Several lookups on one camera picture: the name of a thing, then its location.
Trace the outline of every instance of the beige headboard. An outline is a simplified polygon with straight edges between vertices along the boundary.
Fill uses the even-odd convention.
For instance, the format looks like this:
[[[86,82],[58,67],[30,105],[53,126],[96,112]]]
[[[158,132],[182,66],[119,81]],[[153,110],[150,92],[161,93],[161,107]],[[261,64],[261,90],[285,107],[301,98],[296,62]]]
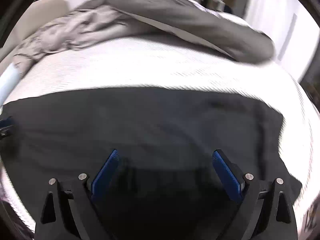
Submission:
[[[15,48],[25,38],[47,22],[67,14],[68,11],[65,0],[38,0],[33,2],[21,16],[4,46],[0,49],[0,75],[12,62]]]

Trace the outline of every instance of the crumpled blanket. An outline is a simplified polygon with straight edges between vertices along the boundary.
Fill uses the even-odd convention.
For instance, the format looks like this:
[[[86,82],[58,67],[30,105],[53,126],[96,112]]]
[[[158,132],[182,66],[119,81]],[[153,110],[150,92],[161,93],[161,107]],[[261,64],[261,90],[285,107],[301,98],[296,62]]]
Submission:
[[[248,26],[199,10],[188,0],[91,0],[25,39],[13,57],[21,76],[47,54],[163,30],[239,62],[273,57],[272,40]]]

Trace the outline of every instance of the white bed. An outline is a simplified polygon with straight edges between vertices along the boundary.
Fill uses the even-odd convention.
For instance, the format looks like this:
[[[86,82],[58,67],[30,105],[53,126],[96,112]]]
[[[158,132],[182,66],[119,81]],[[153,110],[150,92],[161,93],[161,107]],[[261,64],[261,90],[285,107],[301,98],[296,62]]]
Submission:
[[[239,93],[282,113],[279,154],[288,171],[302,183],[294,204],[301,230],[303,215],[320,192],[320,116],[300,85],[276,63],[235,63],[169,34],[120,38],[43,58],[5,103],[58,91],[117,86]],[[14,210],[34,231],[35,221],[4,168],[1,183]]]

